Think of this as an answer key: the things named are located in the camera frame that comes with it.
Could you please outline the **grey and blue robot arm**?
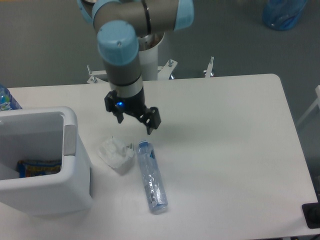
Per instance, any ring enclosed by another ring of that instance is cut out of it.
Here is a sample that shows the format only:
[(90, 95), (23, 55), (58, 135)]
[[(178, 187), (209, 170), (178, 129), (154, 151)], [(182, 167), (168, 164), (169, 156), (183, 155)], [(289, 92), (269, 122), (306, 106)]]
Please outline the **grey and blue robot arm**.
[(104, 98), (106, 111), (118, 123), (124, 114), (136, 118), (150, 135), (160, 126), (161, 117), (157, 107), (145, 105), (139, 38), (190, 27), (195, 17), (193, 1), (79, 0), (77, 5), (96, 32), (111, 89)]

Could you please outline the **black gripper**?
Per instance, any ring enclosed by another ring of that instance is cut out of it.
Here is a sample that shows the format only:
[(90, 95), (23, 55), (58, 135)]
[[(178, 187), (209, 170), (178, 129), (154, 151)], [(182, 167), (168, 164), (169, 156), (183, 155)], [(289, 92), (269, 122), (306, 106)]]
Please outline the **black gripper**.
[(119, 97), (115, 90), (109, 91), (104, 98), (105, 109), (112, 113), (119, 124), (124, 120), (124, 113), (135, 117), (146, 126), (148, 135), (157, 130), (161, 124), (160, 112), (157, 107), (147, 108), (145, 105), (144, 88), (134, 96)]

